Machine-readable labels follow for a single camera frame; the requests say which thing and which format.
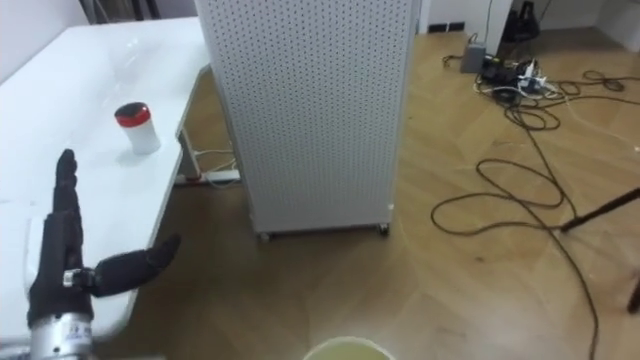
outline table leg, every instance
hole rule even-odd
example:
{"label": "table leg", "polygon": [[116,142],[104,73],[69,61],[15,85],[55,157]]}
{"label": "table leg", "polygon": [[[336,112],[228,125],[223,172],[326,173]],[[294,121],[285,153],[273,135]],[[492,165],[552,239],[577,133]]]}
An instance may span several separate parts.
{"label": "table leg", "polygon": [[240,172],[238,170],[222,170],[201,172],[200,166],[191,148],[191,142],[187,132],[182,129],[178,136],[180,146],[182,146],[182,160],[178,168],[178,176],[174,182],[175,186],[192,185],[228,185],[240,182]]}
{"label": "table leg", "polygon": [[183,175],[187,181],[196,181],[200,179],[200,166],[198,166],[196,156],[193,154],[193,148],[185,129],[180,131],[178,140],[180,141],[180,146],[182,146],[182,160],[180,161],[178,174]]}

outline perforated panel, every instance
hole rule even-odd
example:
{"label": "perforated panel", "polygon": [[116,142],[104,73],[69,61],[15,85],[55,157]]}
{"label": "perforated panel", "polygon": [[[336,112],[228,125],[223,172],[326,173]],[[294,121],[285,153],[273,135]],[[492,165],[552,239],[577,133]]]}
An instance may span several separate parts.
{"label": "perforated panel", "polygon": [[196,0],[256,231],[390,222],[417,5]]}

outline robotic hand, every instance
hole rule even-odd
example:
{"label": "robotic hand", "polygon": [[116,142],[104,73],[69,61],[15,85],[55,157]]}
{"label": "robotic hand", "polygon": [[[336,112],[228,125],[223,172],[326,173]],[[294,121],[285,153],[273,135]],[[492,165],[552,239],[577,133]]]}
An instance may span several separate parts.
{"label": "robotic hand", "polygon": [[44,223],[38,273],[29,289],[27,321],[31,359],[85,359],[91,355],[91,296],[137,289],[173,260],[180,237],[148,250],[115,255],[95,269],[82,262],[82,218],[76,193],[77,164],[72,150],[58,160],[53,210]]}

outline wall outlet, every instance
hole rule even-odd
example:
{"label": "wall outlet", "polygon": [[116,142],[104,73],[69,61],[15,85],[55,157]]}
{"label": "wall outlet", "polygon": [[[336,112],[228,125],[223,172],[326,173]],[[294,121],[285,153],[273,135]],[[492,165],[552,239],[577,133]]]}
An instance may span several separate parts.
{"label": "wall outlet", "polygon": [[444,23],[444,24],[431,24],[427,30],[428,33],[438,33],[438,32],[454,32],[454,31],[463,31],[464,30],[464,21],[461,22],[452,22],[452,23]]}

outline cable bundle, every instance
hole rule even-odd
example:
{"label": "cable bundle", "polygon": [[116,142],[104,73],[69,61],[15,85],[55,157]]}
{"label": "cable bundle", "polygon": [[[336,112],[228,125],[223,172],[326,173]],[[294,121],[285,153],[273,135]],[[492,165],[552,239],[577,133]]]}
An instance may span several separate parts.
{"label": "cable bundle", "polygon": [[[638,77],[624,76],[624,77],[606,77],[604,74],[598,71],[589,70],[583,73],[582,81],[558,81],[558,82],[550,82],[544,83],[539,87],[539,91],[536,93],[527,92],[522,87],[510,83],[505,86],[489,86],[486,82],[481,80],[481,76],[479,75],[476,78],[476,82],[474,84],[474,89],[483,96],[493,100],[496,105],[502,107],[504,109],[504,116],[507,120],[509,120],[514,125],[524,131],[527,135],[527,138],[533,144],[533,147],[540,157],[543,165],[544,172],[533,169],[527,165],[510,161],[504,159],[497,158],[488,158],[481,160],[475,166],[476,173],[488,184],[490,184],[496,191],[495,192],[477,192],[477,193],[469,193],[460,195],[457,197],[453,197],[447,200],[444,200],[438,203],[431,210],[431,221],[433,224],[444,231],[447,234],[458,235],[458,236],[474,236],[485,231],[505,228],[505,227],[527,227],[533,228],[537,230],[541,230],[546,232],[549,237],[553,240],[554,244],[557,246],[560,253],[566,258],[567,262],[571,269],[575,272],[580,286],[584,292],[584,295],[587,300],[587,304],[589,306],[589,311],[593,318],[593,333],[591,337],[591,343],[589,346],[589,359],[595,359],[596,347],[598,344],[599,331],[600,331],[600,320],[598,318],[598,313],[595,307],[595,303],[593,300],[593,296],[589,290],[589,286],[585,280],[584,275],[582,274],[580,267],[573,259],[571,254],[564,247],[558,235],[556,234],[556,230],[560,228],[560,225],[550,225],[545,223],[540,216],[534,211],[535,209],[557,209],[567,204],[571,209],[571,216],[573,219],[578,217],[578,212],[576,210],[576,206],[567,194],[567,192],[563,189],[561,184],[559,183],[556,175],[554,174],[551,166],[549,165],[549,161],[547,160],[544,152],[540,148],[534,134],[542,131],[554,131],[560,128],[561,121],[558,116],[553,114],[549,109],[566,105],[569,108],[569,111],[574,116],[574,118],[582,120],[573,110],[571,103],[575,101],[584,101],[584,100],[607,100],[607,101],[616,101],[626,104],[640,105],[640,102],[629,101],[621,98],[611,97],[611,96],[597,96],[597,95],[583,95],[582,88],[590,87],[590,86],[602,86],[605,89],[612,92],[622,92],[625,90],[624,82],[629,81],[640,81]],[[553,203],[544,203],[537,202],[533,200],[523,199],[514,195],[505,187],[498,184],[496,181],[491,179],[490,176],[485,172],[485,167],[487,165],[504,165],[504,166],[512,166],[519,168],[521,170],[525,170],[538,179],[550,184],[552,188],[555,189],[557,193],[557,201]],[[480,226],[478,228],[472,230],[456,230],[450,229],[438,221],[438,211],[440,211],[443,207],[463,201],[471,198],[497,198],[505,201],[510,201],[518,204],[526,213],[528,213],[532,219],[531,222],[526,221],[501,221],[486,224]]]}

